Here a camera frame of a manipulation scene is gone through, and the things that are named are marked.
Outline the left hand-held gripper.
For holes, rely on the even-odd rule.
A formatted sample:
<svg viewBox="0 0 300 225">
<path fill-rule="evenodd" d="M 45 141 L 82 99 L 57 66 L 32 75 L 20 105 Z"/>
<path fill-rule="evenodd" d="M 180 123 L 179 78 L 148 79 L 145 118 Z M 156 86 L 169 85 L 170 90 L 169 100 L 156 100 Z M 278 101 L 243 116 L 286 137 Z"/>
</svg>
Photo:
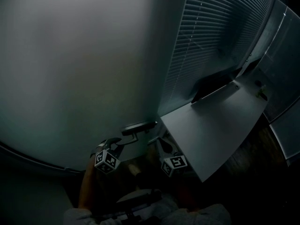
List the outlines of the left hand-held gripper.
<svg viewBox="0 0 300 225">
<path fill-rule="evenodd" d="M 95 155 L 94 167 L 104 174 L 117 169 L 120 164 L 119 157 L 124 149 L 123 145 L 117 145 L 121 138 L 109 138 L 102 141 L 91 153 Z"/>
</svg>

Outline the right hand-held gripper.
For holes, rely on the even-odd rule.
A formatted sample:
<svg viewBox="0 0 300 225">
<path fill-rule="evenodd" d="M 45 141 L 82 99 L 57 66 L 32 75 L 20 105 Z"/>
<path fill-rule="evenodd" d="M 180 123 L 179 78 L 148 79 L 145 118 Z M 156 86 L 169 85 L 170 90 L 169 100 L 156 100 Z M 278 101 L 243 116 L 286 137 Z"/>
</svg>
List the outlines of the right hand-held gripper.
<svg viewBox="0 0 300 225">
<path fill-rule="evenodd" d="M 188 163 L 182 152 L 172 142 L 166 142 L 163 138 L 157 138 L 157 150 L 161 162 L 161 170 L 169 177 L 177 177 L 184 174 Z"/>
</svg>

